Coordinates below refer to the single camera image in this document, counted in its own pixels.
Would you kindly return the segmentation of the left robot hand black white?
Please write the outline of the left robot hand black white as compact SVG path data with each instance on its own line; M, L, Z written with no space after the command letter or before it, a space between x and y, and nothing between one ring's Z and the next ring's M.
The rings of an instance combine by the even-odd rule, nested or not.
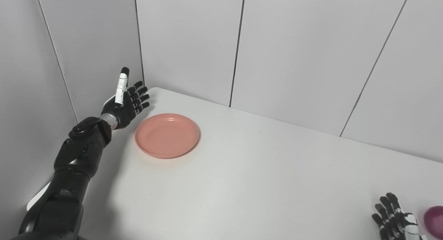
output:
M111 130L126 128L145 108L150 95L143 81L129 86L130 70L123 67L120 72L115 94L104 104L100 119L108 123Z

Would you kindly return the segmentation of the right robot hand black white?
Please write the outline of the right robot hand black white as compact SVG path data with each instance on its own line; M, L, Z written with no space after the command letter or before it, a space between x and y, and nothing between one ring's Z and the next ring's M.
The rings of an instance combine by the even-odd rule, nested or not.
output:
M381 240L427 240L419 232L419 225L412 213L405 213L394 193L386 193L375 204L376 213L371 217L378 227Z

